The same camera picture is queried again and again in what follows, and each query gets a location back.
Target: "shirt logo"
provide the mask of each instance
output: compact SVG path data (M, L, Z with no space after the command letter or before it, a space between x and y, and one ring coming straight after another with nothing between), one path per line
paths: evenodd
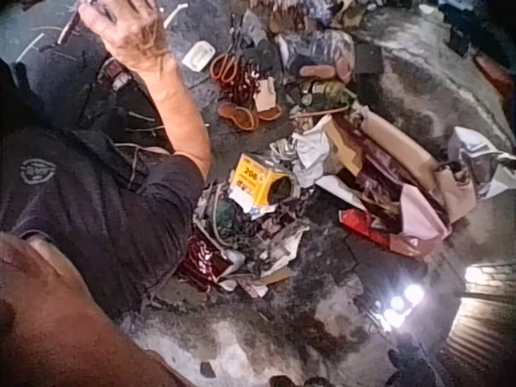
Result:
M20 176L25 184L42 184L56 174L56 165L42 159L27 159L20 165Z

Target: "flip-flop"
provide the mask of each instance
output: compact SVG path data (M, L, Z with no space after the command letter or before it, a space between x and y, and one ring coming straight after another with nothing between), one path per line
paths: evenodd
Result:
M341 57L339 60L337 60L335 67L337 68L337 75L339 76L340 80L344 83L349 83L349 81L352 79L352 67L350 66L347 59Z
M258 117L264 121L274 121L275 119L280 118L282 114L283 109L281 109L281 106L276 105L272 109L258 112Z
M299 70L301 77L313 77L319 79L331 79L335 78L337 71L335 67L329 64L320 64L316 66L303 66Z
M260 125L260 116L258 115L258 112L256 111L255 107L251 110L251 114L255 120L255 129L257 129L258 126Z
M231 102L223 102L218 107L218 115L230 119L243 131L254 131L256 129L255 118L251 111Z

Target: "yellow box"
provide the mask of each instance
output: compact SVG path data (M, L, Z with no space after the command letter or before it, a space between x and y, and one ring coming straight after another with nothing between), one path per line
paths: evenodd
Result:
M274 206L276 203L269 201L271 189L274 189L275 182L285 177L290 179L294 187L295 177L288 169L262 156L244 153L231 179L230 197L236 200L245 212L249 212L249 206Z

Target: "scissors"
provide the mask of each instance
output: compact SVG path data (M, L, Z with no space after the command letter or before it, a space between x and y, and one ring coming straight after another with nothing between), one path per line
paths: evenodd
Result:
M223 54L217 56L210 66L211 77L215 80L220 80L222 83L233 81L239 70L240 54L235 54L235 52L242 43L243 18L240 18L238 25L236 25L235 20L236 14L231 14L231 45Z

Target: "light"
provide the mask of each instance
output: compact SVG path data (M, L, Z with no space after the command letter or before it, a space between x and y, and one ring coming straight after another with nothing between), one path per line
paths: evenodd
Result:
M466 281L473 284L478 284L484 279L484 275L479 268L467 268L466 269Z
M389 323L389 325L391 327L395 327L395 328L401 327L403 325L403 323L405 322L405 316L402 314L396 313L392 309L387 309L384 312L384 317L385 317L385 320L387 320L387 323Z
M413 306L416 306L425 297L425 292L421 289L421 286L411 285L405 289L405 298L409 300Z
M390 305L394 310L402 310L405 307L405 303L403 302L403 298L396 296L390 300Z

